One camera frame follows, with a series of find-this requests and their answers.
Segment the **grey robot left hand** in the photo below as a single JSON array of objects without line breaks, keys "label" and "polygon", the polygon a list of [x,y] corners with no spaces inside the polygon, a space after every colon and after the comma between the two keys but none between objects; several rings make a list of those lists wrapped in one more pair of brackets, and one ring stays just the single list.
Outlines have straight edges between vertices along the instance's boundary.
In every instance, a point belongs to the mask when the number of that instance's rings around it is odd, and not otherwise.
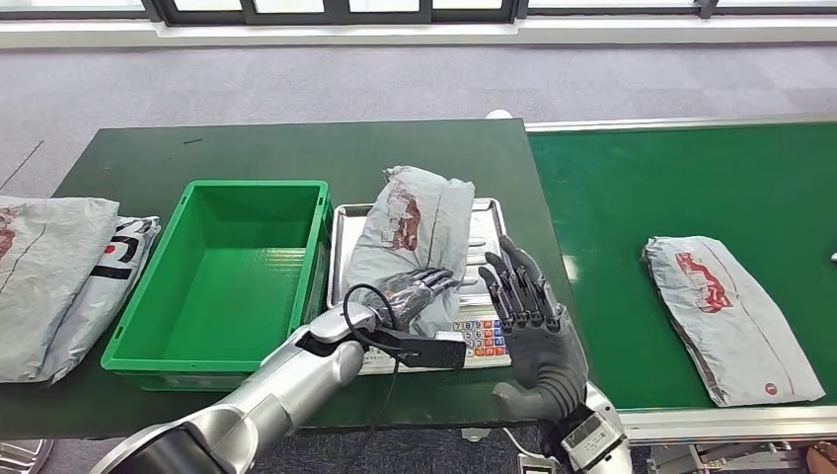
[{"label": "grey robot left hand", "polygon": [[367,291],[362,303],[374,309],[386,327],[406,331],[437,296],[458,286],[449,270],[415,270],[384,278],[377,291]]}]

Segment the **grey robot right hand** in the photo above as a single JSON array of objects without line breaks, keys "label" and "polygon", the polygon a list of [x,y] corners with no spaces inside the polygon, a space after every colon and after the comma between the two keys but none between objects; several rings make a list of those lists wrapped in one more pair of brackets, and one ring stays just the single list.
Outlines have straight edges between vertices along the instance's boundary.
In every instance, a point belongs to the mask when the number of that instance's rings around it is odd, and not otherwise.
[{"label": "grey robot right hand", "polygon": [[588,365],[569,310],[537,262],[508,236],[479,275],[500,321],[516,383],[498,383],[500,408],[520,419],[558,422],[586,397]]}]

